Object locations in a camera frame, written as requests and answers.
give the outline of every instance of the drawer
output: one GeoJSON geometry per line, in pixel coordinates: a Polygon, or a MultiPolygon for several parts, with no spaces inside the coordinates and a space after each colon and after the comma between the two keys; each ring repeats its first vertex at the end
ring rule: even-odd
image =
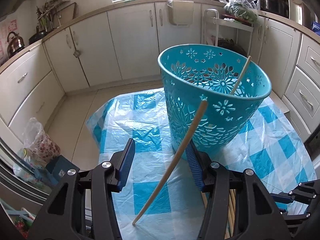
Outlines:
{"type": "Polygon", "coordinates": [[[0,115],[6,125],[27,95],[50,71],[41,44],[18,58],[0,74],[0,115]]]}
{"type": "Polygon", "coordinates": [[[313,132],[320,123],[320,89],[298,67],[295,68],[285,96],[297,109],[305,123],[313,132]]]}
{"type": "Polygon", "coordinates": [[[302,35],[297,65],[318,85],[320,85],[320,45],[306,35],[302,35]]]}
{"type": "Polygon", "coordinates": [[[9,128],[22,141],[22,133],[29,119],[35,117],[45,126],[63,95],[64,91],[51,71],[19,107],[9,128]]]}
{"type": "Polygon", "coordinates": [[[311,134],[307,124],[304,122],[297,109],[294,108],[286,96],[282,97],[282,101],[289,109],[289,114],[285,115],[286,118],[289,120],[301,140],[305,142],[311,134]]]}

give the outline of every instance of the teal plastic basket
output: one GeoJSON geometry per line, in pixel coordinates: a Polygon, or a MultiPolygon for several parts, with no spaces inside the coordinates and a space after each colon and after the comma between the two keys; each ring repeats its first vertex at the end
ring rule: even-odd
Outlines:
{"type": "Polygon", "coordinates": [[[208,107],[192,139],[198,150],[213,157],[271,93],[270,79],[251,62],[235,94],[229,95],[246,60],[231,50],[203,44],[178,45],[159,55],[174,150],[202,99],[208,107]]]}

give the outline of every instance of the bag of vegetables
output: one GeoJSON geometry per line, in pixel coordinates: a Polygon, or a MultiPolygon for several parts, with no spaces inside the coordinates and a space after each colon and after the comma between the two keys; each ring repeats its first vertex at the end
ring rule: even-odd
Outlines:
{"type": "Polygon", "coordinates": [[[224,10],[234,17],[255,23],[258,20],[259,0],[232,0],[224,6],[224,10]]]}

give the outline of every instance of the blue gripper pad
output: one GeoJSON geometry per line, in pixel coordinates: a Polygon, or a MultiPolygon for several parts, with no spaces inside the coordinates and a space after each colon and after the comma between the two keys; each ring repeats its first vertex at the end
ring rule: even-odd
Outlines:
{"type": "Polygon", "coordinates": [[[135,151],[136,151],[135,141],[132,140],[131,142],[128,142],[124,148],[124,152],[126,152],[126,154],[125,154],[124,159],[121,163],[121,166],[118,170],[119,181],[118,181],[118,184],[116,187],[118,188],[119,191],[121,191],[122,188],[127,183],[135,151]]]}
{"type": "Polygon", "coordinates": [[[187,156],[189,167],[192,173],[193,180],[195,181],[195,184],[199,188],[199,190],[202,191],[204,188],[203,171],[197,160],[197,157],[195,155],[195,150],[193,149],[191,143],[188,144],[185,152],[186,152],[186,156],[187,156]]]}

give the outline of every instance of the checkered tablecloth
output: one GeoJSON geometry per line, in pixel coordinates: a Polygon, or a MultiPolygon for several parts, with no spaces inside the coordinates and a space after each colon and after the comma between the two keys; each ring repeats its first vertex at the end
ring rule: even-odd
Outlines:
{"type": "MultiPolygon", "coordinates": [[[[188,162],[182,159],[145,215],[135,227],[131,224],[174,155],[164,89],[115,97],[90,117],[87,127],[99,145],[99,163],[123,150],[129,138],[136,141],[127,185],[113,193],[123,239],[196,239],[204,205],[188,162]]],[[[316,179],[302,141],[270,98],[214,160],[234,171],[253,169],[274,193],[316,179]]],[[[291,214],[306,208],[299,203],[280,206],[291,214]]]]}

